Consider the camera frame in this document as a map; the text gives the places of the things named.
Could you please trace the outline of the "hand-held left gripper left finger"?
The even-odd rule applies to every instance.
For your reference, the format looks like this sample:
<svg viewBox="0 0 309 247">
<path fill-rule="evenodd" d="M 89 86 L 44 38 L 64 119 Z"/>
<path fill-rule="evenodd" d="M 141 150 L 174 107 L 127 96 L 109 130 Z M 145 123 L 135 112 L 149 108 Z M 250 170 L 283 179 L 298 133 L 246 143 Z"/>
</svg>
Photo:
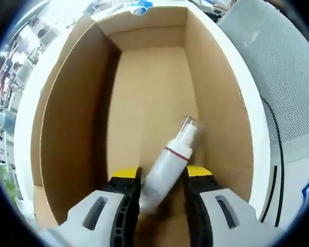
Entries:
<svg viewBox="0 0 309 247">
<path fill-rule="evenodd" d="M 103 190 L 73 206 L 67 220 L 38 232 L 44 246 L 133 246 L 140 213 L 142 169 L 121 169 Z"/>
</svg>

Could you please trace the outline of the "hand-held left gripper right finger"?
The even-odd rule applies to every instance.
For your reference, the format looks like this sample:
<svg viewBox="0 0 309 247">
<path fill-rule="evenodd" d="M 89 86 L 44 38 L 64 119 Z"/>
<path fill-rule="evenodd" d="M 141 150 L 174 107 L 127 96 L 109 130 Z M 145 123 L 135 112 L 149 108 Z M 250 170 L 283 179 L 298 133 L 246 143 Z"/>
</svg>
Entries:
<svg viewBox="0 0 309 247">
<path fill-rule="evenodd" d="M 184 198 L 191 246 L 259 246 L 255 211 L 200 166 L 184 170 Z"/>
</svg>

